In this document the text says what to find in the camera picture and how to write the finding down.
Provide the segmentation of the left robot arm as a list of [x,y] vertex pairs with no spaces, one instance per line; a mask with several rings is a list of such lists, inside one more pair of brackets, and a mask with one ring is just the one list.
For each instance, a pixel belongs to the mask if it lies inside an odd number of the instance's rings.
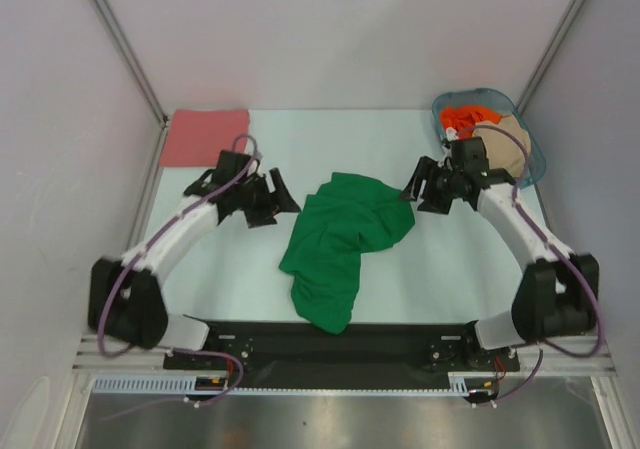
[[256,228],[299,210],[279,169],[262,172],[258,156],[221,151],[216,166],[185,188],[176,211],[156,233],[119,257],[93,264],[87,320],[100,352],[112,337],[141,349],[185,349],[197,367],[214,366],[220,343],[208,336],[207,323],[170,312],[167,278],[196,243],[234,213],[243,213],[248,227]]

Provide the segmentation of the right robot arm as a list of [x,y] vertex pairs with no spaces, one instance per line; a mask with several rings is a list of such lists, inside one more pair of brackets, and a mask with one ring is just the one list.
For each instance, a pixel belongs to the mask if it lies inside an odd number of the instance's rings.
[[555,338],[589,331],[595,331],[596,341],[582,356],[594,356],[604,343],[597,260],[576,253],[536,221],[517,180],[507,169],[491,167],[481,138],[445,145],[442,159],[418,160],[402,200],[434,214],[448,213],[456,200],[466,202],[497,231],[522,272],[510,308],[471,323],[472,338],[461,345],[463,362],[484,370],[496,360],[497,349],[536,343],[557,349]]

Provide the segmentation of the green t shirt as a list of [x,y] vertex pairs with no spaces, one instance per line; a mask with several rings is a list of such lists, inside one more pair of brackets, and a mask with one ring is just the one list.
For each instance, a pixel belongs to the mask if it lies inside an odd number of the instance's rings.
[[293,278],[296,313],[338,335],[352,318],[361,257],[399,243],[414,227],[401,191],[378,179],[335,172],[306,197],[279,263]]

